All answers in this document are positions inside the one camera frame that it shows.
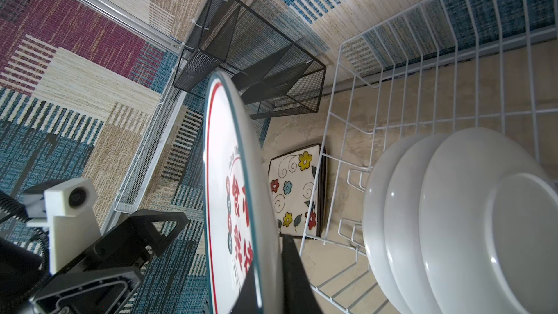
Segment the white mesh wall basket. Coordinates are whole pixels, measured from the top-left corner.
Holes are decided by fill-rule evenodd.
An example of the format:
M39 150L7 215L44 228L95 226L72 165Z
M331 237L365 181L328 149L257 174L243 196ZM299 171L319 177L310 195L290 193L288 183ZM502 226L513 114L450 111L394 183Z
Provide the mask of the white mesh wall basket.
M139 209L183 100L183 92L168 83L116 194L113 211L131 214Z

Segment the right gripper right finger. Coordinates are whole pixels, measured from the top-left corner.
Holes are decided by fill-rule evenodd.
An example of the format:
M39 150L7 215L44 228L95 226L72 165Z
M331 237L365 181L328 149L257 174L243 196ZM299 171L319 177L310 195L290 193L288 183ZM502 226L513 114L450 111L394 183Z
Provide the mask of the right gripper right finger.
M290 235L282 237L284 313L322 313L310 286L302 260Z

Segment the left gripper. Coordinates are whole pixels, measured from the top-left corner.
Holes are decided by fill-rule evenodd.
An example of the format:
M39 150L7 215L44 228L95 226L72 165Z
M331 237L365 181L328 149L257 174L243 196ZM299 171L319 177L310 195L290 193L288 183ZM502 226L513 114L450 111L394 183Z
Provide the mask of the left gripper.
M184 230L183 212L142 209L86 248L31 298L37 313L119 313L144 280L140 269Z

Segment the white round plate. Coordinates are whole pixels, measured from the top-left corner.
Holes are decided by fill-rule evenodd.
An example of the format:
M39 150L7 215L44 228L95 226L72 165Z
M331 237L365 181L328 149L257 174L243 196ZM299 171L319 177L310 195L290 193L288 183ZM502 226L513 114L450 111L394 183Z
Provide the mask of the white round plate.
M412 313L440 313L419 238L419 208L424 176L447 135L416 135L391 145L385 155L392 167L384 205L384 237L395 283Z
M424 135L403 138L391 145L371 169L363 199L363 241L369 265L386 298L400 313L410 313L389 266L384 234L384 207L389 182L403 155Z
M419 233L444 313L557 312L557 189L504 135L470 128L443 141L424 176Z
M209 78L203 123L206 260L213 313L230 313L254 266L257 313L283 312L280 241L260 143L232 79Z

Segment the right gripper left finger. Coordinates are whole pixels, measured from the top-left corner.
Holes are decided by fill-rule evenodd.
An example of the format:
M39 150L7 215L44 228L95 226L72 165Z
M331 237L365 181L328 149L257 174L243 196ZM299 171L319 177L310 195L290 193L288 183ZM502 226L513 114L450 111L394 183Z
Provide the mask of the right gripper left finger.
M247 276L241 287L241 292L230 314L257 313L257 293L254 275L254 266L250 266Z

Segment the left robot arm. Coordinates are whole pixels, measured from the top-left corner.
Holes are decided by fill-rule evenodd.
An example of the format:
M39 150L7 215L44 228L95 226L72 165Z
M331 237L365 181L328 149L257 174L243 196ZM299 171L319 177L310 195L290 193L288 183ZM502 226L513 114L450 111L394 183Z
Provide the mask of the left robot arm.
M144 281L141 268L161 256L189 223L182 212L143 209L101 235L88 187L1 194L2 222L36 221L36 254L1 240L2 313L119 313Z

